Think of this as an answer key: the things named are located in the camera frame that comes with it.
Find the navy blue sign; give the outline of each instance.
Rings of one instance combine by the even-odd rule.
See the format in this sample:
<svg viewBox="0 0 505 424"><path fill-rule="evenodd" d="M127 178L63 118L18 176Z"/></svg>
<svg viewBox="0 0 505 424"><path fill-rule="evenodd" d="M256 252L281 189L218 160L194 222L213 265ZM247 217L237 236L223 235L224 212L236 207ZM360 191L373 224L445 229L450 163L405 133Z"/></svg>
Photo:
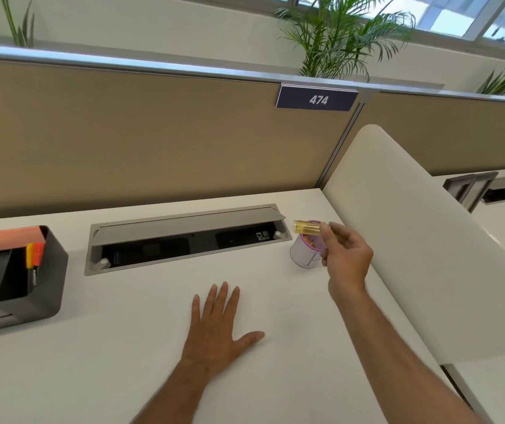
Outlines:
<svg viewBox="0 0 505 424"><path fill-rule="evenodd" d="M281 85L276 107L349 111L357 95L355 90Z"/></svg>

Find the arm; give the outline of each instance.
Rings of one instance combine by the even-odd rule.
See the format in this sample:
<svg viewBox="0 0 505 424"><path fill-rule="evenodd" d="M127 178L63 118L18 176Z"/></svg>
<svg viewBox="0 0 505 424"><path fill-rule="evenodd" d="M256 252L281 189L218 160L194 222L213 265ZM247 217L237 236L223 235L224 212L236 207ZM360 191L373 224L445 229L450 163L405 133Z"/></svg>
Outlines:
<svg viewBox="0 0 505 424"><path fill-rule="evenodd" d="M413 353L366 292L372 249L355 231L323 224L322 263L372 390L389 424L482 424Z"/></svg>
<svg viewBox="0 0 505 424"><path fill-rule="evenodd" d="M199 296L192 302L192 321L182 358L164 385L158 390L133 424L189 424L207 384L264 337L263 332L250 332L233 340L233 322L239 301L239 287L231 298L223 283L217 299L214 284L199 315Z"/></svg>

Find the white wall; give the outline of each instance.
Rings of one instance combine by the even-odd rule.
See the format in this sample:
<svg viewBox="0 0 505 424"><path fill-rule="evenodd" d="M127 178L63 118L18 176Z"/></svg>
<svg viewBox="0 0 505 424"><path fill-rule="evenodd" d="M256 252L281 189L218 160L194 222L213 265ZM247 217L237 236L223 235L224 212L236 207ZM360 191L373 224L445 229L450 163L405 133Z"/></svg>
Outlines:
<svg viewBox="0 0 505 424"><path fill-rule="evenodd" d="M28 0L10 0L22 18ZM270 16L180 0L33 0L35 36L43 47L85 45L204 58L207 64L295 72L303 53L280 38ZM0 2L0 35L10 35ZM410 44L393 60L369 62L374 78L444 85L475 91L505 61Z"/></svg>

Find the pink sticky note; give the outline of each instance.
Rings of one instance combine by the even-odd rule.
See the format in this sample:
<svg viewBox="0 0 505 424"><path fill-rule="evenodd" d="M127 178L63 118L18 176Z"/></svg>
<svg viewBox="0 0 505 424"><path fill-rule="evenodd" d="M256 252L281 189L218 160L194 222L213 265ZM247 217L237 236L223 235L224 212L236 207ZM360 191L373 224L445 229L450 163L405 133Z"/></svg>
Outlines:
<svg viewBox="0 0 505 424"><path fill-rule="evenodd" d="M0 231L0 250L26 247L31 242L44 243L44 235L38 226Z"/></svg>

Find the black desk organizer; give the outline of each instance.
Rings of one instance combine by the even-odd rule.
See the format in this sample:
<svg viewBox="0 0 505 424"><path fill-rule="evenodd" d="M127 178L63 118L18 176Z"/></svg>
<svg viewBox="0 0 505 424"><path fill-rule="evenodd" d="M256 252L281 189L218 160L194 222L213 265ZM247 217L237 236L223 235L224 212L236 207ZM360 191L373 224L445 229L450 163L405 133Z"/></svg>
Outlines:
<svg viewBox="0 0 505 424"><path fill-rule="evenodd" d="M62 302L68 255L47 226L37 285L28 292L25 247L0 250L0 328L49 318Z"/></svg>

